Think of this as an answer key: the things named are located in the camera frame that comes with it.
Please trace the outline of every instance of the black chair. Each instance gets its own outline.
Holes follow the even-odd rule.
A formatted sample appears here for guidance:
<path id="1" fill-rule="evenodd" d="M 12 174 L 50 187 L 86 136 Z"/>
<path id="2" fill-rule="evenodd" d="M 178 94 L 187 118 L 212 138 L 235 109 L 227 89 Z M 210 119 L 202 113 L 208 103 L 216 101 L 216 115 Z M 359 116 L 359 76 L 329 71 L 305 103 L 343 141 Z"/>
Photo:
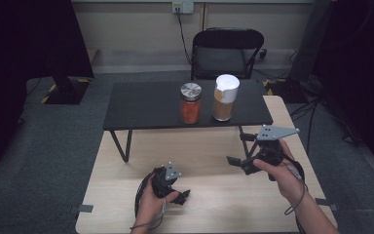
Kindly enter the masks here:
<path id="1" fill-rule="evenodd" d="M 263 43 L 263 35 L 254 29 L 213 27 L 199 32 L 193 39 L 191 80 L 222 74 L 249 79 Z"/>

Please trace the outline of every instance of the hand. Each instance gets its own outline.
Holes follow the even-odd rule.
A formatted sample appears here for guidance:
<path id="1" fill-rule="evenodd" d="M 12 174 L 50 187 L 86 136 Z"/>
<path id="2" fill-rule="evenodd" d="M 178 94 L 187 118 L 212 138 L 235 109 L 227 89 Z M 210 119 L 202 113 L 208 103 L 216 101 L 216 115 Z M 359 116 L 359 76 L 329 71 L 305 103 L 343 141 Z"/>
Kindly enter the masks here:
<path id="1" fill-rule="evenodd" d="M 291 159 L 294 159 L 287 143 L 283 139 L 279 139 L 279 142 L 283 149 L 283 153 Z M 289 161 L 284 159 L 282 164 L 275 167 L 260 159 L 255 159 L 253 165 L 272 175 L 276 179 L 280 194 L 289 201 L 290 205 L 294 206 L 299 202 L 300 198 L 303 196 L 303 189 L 305 188 L 287 168 L 286 165 L 293 167 Z"/>
<path id="2" fill-rule="evenodd" d="M 151 185 L 154 176 L 155 175 L 152 175 L 148 179 L 147 186 L 145 187 L 144 192 L 142 193 L 142 196 L 139 200 L 138 214 L 136 216 L 135 224 L 133 226 L 149 223 L 153 221 L 155 218 L 159 217 L 162 213 L 165 198 L 158 198 L 154 194 L 153 186 Z M 172 200 L 174 200 L 178 196 L 178 194 L 179 192 L 174 191 L 167 195 L 167 203 L 172 202 Z M 148 225 L 143 227 L 137 227 L 134 229 L 134 231 L 138 231 L 139 229 L 147 230 L 148 227 Z"/>

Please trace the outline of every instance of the white wall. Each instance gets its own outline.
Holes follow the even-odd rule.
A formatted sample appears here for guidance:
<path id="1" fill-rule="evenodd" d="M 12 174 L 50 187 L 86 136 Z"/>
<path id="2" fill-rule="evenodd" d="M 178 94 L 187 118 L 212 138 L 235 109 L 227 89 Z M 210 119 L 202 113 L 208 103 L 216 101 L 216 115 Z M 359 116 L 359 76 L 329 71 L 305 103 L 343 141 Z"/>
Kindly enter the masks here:
<path id="1" fill-rule="evenodd" d="M 136 58 L 142 56 L 161 59 L 161 65 L 187 64 L 180 26 L 171 12 L 170 2 L 74 2 L 73 5 L 89 49 L 134 54 L 135 59 L 125 65 L 139 62 Z M 191 52 L 193 37 L 203 25 L 248 27 L 265 36 L 264 48 L 268 49 L 267 58 L 270 58 L 266 61 L 268 66 L 289 66 L 287 57 L 299 47 L 311 7 L 312 3 L 196 2 L 193 15 L 181 16 L 187 51 Z M 168 57 L 171 54 L 179 57 Z M 277 60 L 273 61 L 271 58 L 275 56 Z"/>

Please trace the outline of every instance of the silver lid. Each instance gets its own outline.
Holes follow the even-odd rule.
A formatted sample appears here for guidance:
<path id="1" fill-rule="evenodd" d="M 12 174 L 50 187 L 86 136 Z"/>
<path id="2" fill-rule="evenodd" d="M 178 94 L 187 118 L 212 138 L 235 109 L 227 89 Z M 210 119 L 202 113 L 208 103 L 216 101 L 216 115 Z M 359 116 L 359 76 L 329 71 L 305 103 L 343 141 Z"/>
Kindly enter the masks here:
<path id="1" fill-rule="evenodd" d="M 202 87 L 195 83 L 187 83 L 181 86 L 181 98 L 189 101 L 202 97 Z"/>

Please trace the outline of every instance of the electrical outlet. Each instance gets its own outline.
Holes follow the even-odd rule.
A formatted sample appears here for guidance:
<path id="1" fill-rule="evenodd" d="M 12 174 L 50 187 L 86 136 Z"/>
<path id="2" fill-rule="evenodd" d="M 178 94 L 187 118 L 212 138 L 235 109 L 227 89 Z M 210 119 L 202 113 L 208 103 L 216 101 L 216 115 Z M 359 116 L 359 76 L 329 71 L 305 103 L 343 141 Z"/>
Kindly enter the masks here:
<path id="1" fill-rule="evenodd" d="M 193 14 L 194 13 L 194 2 L 183 2 L 183 11 L 184 14 Z"/>
<path id="2" fill-rule="evenodd" d="M 172 2 L 172 12 L 182 14 L 183 13 L 183 3 L 182 2 Z"/>

